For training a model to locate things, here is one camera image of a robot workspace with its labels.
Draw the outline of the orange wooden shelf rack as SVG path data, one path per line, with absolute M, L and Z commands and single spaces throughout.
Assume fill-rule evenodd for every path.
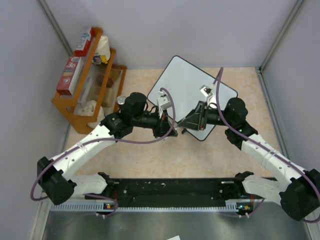
M 93 27 L 95 35 L 86 56 L 81 57 L 83 61 L 73 95 L 60 95 L 57 91 L 52 98 L 53 105 L 67 119 L 70 125 L 79 134 L 88 134 L 93 128 L 88 123 L 97 121 L 99 108 L 103 108 L 104 115 L 118 110 L 115 104 L 116 98 L 121 95 L 125 81 L 127 67 L 114 63 L 116 50 L 110 48 L 110 59 L 107 64 L 93 64 L 92 60 L 98 46 L 103 30 Z M 120 69 L 121 73 L 112 88 L 107 88 L 107 81 L 111 68 Z M 76 115 L 78 104 L 82 106 L 90 100 L 97 102 L 93 116 Z

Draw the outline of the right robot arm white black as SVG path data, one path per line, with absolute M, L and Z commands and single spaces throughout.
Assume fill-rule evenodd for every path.
M 247 114 L 244 101 L 238 97 L 231 98 L 224 110 L 199 101 L 178 126 L 194 131 L 202 131 L 207 125 L 226 126 L 229 142 L 274 176 L 269 180 L 249 171 L 238 173 L 234 194 L 239 198 L 260 196 L 279 205 L 293 220 L 304 220 L 320 207 L 320 173 L 316 169 L 305 170 L 271 147 L 247 122 Z

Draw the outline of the upper red white box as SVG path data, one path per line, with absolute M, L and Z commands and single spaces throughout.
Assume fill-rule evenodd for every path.
M 81 32 L 80 38 L 78 39 L 73 51 L 76 57 L 87 56 L 94 36 L 95 30 L 92 26 L 86 27 Z

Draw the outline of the white whiteboard black frame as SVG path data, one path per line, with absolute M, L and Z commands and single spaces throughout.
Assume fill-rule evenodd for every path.
M 215 81 L 215 78 L 192 63 L 186 61 L 180 56 L 174 56 L 150 92 L 147 99 L 154 105 L 157 105 L 157 99 L 160 96 L 160 88 L 165 88 L 172 96 L 175 106 L 175 121 L 182 120 L 199 101 L 206 101 L 206 97 L 201 93 L 200 88 L 209 86 Z M 227 102 L 231 98 L 238 96 L 238 92 L 223 82 L 219 85 L 219 104 L 221 110 L 224 110 Z M 206 126 L 203 131 L 187 130 L 198 141 L 204 141 L 214 129 L 214 125 Z

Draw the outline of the lower red foil box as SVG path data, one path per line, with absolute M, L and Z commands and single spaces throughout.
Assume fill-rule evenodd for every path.
M 56 86 L 56 91 L 61 96 L 72 96 L 74 94 L 83 61 L 81 57 L 69 57 L 60 80 Z

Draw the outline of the white paper sheet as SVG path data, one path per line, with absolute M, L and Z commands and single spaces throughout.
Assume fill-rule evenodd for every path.
M 171 238 L 168 238 L 167 240 L 181 240 L 179 235 L 173 236 Z

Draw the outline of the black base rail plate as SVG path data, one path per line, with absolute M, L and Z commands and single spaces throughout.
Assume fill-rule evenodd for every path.
M 227 200 L 252 201 L 233 178 L 114 178 L 100 196 L 122 208 L 224 207 Z

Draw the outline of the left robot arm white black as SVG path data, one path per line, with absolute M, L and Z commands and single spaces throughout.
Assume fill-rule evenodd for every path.
M 54 205 L 60 205 L 77 195 L 98 194 L 109 198 L 114 187 L 104 173 L 89 176 L 74 174 L 100 151 L 111 145 L 131 143 L 124 137 L 131 134 L 135 127 L 151 129 L 154 140 L 140 141 L 148 145 L 160 142 L 166 137 L 176 137 L 174 122 L 168 120 L 167 109 L 175 109 L 172 96 L 167 89 L 161 88 L 155 112 L 148 110 L 147 97 L 140 92 L 133 92 L 128 97 L 118 96 L 116 104 L 119 109 L 105 118 L 82 140 L 68 150 L 52 157 L 42 157 L 37 162 L 37 178 L 34 182 L 39 185 L 46 198 Z

